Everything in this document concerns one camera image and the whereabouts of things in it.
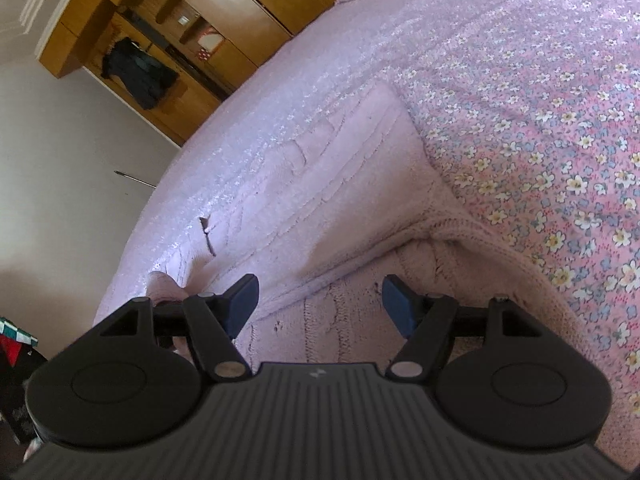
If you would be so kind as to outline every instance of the green and white checkered cloth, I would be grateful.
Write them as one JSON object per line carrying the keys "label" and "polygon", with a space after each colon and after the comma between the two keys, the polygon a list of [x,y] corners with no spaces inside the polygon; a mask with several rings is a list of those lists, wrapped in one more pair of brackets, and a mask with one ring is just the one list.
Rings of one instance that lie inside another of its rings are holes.
{"label": "green and white checkered cloth", "polygon": [[24,330],[20,330],[11,321],[4,317],[0,317],[0,335],[7,336],[9,339],[13,339],[18,343],[31,345],[34,348],[38,346],[37,338],[29,334],[28,332],[25,332]]}

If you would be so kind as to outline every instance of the silver screw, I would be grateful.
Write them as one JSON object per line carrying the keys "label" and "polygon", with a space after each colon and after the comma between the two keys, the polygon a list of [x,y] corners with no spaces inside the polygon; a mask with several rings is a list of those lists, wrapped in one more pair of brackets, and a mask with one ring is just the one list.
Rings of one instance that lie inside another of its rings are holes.
{"label": "silver screw", "polygon": [[410,379],[422,374],[422,367],[413,361],[398,361],[391,365],[391,373],[396,377]]}
{"label": "silver screw", "polygon": [[222,361],[216,365],[213,371],[218,377],[234,379],[244,375],[246,368],[238,361]]}

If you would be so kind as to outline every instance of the black object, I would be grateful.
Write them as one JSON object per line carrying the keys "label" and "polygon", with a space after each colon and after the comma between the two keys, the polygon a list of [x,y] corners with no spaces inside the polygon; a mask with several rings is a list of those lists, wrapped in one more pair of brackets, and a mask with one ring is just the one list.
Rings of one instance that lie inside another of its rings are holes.
{"label": "black object", "polygon": [[0,415],[21,444],[28,444],[36,437],[24,402],[24,383],[45,362],[42,354],[23,343],[14,366],[11,366],[0,348]]}
{"label": "black object", "polygon": [[178,73],[150,56],[131,38],[118,41],[102,58],[101,77],[118,76],[143,110],[158,106]]}
{"label": "black object", "polygon": [[[11,478],[625,478],[593,446],[609,411],[606,379],[516,304],[460,306],[396,276],[382,294],[408,337],[385,376],[372,364],[276,363],[252,376],[231,339],[257,304],[253,275],[222,296],[153,310],[132,300],[34,374],[27,406],[50,442]],[[484,346],[447,365],[455,338],[470,335]],[[169,336],[187,337],[193,374],[155,344]],[[150,380],[140,386],[131,367]]]}

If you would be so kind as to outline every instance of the ceiling molding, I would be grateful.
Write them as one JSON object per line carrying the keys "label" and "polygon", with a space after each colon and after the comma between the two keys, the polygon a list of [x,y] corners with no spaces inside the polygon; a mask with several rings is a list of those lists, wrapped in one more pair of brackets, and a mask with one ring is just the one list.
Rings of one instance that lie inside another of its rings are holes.
{"label": "ceiling molding", "polygon": [[0,23],[0,63],[33,52],[40,57],[69,0],[27,0],[20,15]]}

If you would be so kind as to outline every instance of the bedspread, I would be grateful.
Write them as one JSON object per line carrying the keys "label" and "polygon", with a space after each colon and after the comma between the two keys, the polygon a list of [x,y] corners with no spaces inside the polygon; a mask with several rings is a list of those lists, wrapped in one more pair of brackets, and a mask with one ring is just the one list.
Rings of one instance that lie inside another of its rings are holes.
{"label": "bedspread", "polygon": [[[635,421],[640,0],[337,5],[187,143],[142,213],[97,319],[144,293],[149,272],[200,228],[195,219],[234,199],[265,150],[375,80],[402,99],[431,165],[467,211],[562,294],[596,347],[619,409]],[[242,335],[245,348],[257,344],[254,331]],[[639,433],[635,423],[607,451],[632,466]]]}

